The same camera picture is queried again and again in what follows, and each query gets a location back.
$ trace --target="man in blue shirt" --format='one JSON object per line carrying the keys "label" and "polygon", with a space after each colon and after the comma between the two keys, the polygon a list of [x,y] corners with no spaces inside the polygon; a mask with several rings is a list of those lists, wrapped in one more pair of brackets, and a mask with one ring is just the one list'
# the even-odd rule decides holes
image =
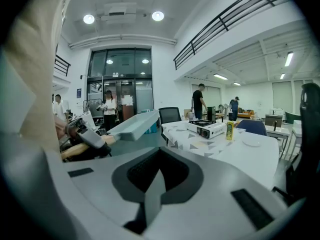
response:
{"label": "man in blue shirt", "polygon": [[233,115],[233,121],[237,121],[237,117],[238,117],[238,105],[240,99],[239,97],[235,97],[234,99],[232,99],[230,101],[230,109],[232,110],[232,115]]}

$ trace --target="black metal railing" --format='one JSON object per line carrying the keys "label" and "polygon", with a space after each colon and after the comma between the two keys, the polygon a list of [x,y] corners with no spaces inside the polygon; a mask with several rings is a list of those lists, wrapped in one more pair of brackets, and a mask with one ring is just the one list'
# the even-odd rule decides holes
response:
{"label": "black metal railing", "polygon": [[54,59],[54,71],[55,72],[66,77],[68,75],[68,70],[69,70],[70,66],[71,66],[70,63],[65,61],[60,56],[55,55],[55,59]]}
{"label": "black metal railing", "polygon": [[173,59],[177,70],[188,58],[194,56],[201,47],[214,37],[230,30],[230,26],[258,13],[266,6],[277,6],[289,0],[237,0],[211,20]]}

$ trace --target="gray floor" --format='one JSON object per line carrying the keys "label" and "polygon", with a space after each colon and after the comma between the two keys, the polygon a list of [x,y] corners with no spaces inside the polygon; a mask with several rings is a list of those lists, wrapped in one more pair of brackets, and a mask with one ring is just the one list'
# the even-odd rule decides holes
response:
{"label": "gray floor", "polygon": [[112,156],[119,156],[144,148],[162,146],[166,146],[166,142],[161,136],[161,129],[158,128],[156,133],[144,134],[137,141],[119,140],[111,145],[110,148]]}

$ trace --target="yellow bottle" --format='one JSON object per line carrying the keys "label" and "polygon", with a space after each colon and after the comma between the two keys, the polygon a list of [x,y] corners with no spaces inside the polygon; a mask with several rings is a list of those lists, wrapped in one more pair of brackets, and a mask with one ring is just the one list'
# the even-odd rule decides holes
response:
{"label": "yellow bottle", "polygon": [[234,122],[228,121],[226,123],[226,139],[231,141],[234,135]]}

